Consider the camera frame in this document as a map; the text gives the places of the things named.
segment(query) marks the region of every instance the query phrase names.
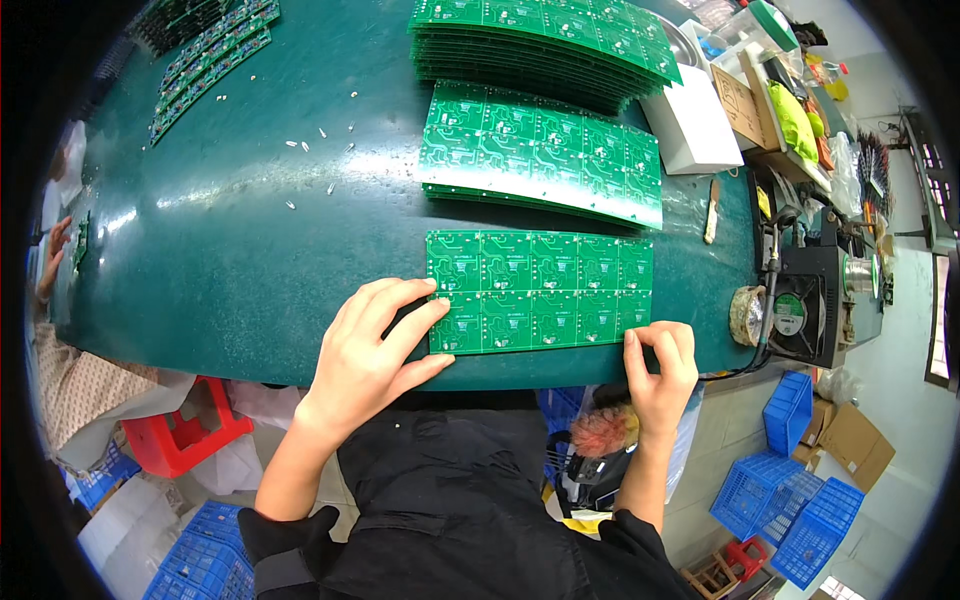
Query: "green lid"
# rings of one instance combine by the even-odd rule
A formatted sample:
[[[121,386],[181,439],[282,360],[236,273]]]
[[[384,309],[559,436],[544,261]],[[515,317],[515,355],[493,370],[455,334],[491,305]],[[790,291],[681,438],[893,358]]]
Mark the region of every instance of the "green lid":
[[[783,13],[770,6],[763,0],[754,0],[747,5],[750,13],[756,21],[772,37],[783,52],[790,52],[800,47],[797,37],[793,35],[790,29],[790,23],[787,22]]]

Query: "metal bowl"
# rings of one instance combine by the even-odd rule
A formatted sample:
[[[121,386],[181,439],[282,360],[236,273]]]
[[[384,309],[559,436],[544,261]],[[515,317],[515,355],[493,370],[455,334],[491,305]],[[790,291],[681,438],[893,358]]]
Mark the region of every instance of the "metal bowl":
[[[677,63],[688,64],[701,69],[704,68],[704,66],[700,64],[700,55],[694,48],[693,42],[687,39],[684,32],[680,31],[676,25],[668,21],[665,17],[653,11],[650,11],[650,13],[660,20],[660,24],[666,32],[666,38],[670,40],[670,50],[673,52],[673,57],[677,60]]]

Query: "patterned fabric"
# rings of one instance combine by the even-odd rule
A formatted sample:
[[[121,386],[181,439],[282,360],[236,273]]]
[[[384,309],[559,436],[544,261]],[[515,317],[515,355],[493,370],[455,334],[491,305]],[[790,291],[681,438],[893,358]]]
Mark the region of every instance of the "patterned fabric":
[[[40,416],[54,451],[87,423],[157,385],[156,369],[105,360],[68,346],[57,339],[52,324],[36,324],[34,344]]]

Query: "masking tape roll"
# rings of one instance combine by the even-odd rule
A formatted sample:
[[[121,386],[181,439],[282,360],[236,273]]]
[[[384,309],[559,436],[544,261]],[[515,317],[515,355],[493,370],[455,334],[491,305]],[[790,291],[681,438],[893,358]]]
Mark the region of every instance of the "masking tape roll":
[[[755,347],[759,343],[765,295],[766,288],[762,285],[745,285],[733,292],[730,334],[738,344]]]

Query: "person's left hand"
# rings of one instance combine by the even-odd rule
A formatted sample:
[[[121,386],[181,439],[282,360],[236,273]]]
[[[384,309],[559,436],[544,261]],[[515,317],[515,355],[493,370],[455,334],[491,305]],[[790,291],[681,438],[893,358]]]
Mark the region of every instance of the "person's left hand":
[[[430,326],[450,309],[446,298],[414,310],[382,338],[399,308],[436,290],[434,279],[395,277],[357,290],[324,334],[313,385],[297,407],[295,421],[345,437],[398,396],[451,365],[452,354],[430,354],[403,364]]]
[[[50,299],[54,292],[54,282],[57,281],[57,269],[63,260],[63,244],[70,241],[70,234],[66,229],[70,227],[73,217],[64,217],[62,221],[50,228],[47,239],[47,252],[43,257],[43,276],[36,285],[37,296],[44,301]]]

